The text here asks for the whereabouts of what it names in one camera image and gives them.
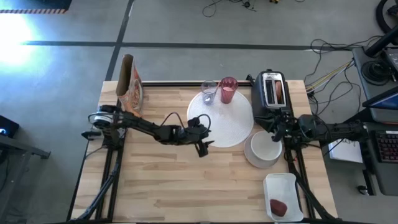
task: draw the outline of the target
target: clear glass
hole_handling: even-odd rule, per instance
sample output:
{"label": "clear glass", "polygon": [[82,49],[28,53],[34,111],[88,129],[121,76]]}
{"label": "clear glass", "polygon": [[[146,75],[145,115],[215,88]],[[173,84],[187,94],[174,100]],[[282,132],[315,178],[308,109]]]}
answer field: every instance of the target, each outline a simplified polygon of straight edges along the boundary
{"label": "clear glass", "polygon": [[238,89],[238,81],[233,77],[225,77],[221,83],[221,102],[228,104],[232,101],[235,91]]}
{"label": "clear glass", "polygon": [[204,81],[201,86],[203,103],[206,105],[211,105],[214,102],[214,97],[217,93],[217,82],[214,81]]}

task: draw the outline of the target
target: plastic container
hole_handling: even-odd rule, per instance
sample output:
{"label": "plastic container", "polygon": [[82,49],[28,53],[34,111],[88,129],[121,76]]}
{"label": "plastic container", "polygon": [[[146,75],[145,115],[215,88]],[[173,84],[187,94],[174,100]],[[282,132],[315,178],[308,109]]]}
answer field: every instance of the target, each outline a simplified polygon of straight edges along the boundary
{"label": "plastic container", "polygon": [[[300,210],[295,186],[296,176],[293,174],[268,174],[263,181],[266,210],[268,216],[275,222],[299,222],[304,215]],[[271,212],[269,201],[276,199],[287,206],[286,214],[279,217]]]}
{"label": "plastic container", "polygon": [[265,169],[273,166],[282,154],[282,143],[271,139],[272,133],[259,131],[244,142],[244,155],[255,167]]}

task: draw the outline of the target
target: black keyboard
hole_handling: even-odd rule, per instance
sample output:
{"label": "black keyboard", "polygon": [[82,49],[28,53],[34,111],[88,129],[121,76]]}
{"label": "black keyboard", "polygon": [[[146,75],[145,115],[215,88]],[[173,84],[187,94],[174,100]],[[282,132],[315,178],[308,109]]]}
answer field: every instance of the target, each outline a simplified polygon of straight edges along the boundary
{"label": "black keyboard", "polygon": [[376,131],[374,135],[380,161],[398,163],[398,132]]}

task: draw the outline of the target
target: wooden tabletop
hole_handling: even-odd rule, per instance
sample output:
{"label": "wooden tabletop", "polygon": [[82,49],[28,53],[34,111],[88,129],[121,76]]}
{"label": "wooden tabletop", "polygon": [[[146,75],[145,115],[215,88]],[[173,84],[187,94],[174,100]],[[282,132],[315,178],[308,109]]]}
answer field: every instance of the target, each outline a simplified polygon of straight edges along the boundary
{"label": "wooden tabletop", "polygon": [[[303,81],[287,83],[294,115],[311,114]],[[104,82],[100,105],[116,104],[116,85],[117,82]],[[176,111],[186,124],[187,107],[199,91],[199,87],[144,87],[143,118],[160,124]],[[238,91],[251,100],[249,87],[239,87]],[[166,122],[178,123],[174,116]],[[252,133],[260,130],[255,124]],[[101,143],[90,142],[87,153]],[[104,149],[85,161],[72,218],[81,215],[98,193],[105,157]],[[321,150],[305,148],[303,158],[312,192],[336,216]],[[199,158],[194,146],[164,146],[151,136],[130,129],[126,134],[113,221],[271,222],[266,214],[262,181],[267,174],[281,172],[289,172],[283,157],[271,168],[258,169],[246,160],[243,143],[229,148],[210,146],[209,154]],[[300,196],[307,217],[301,190]]]}

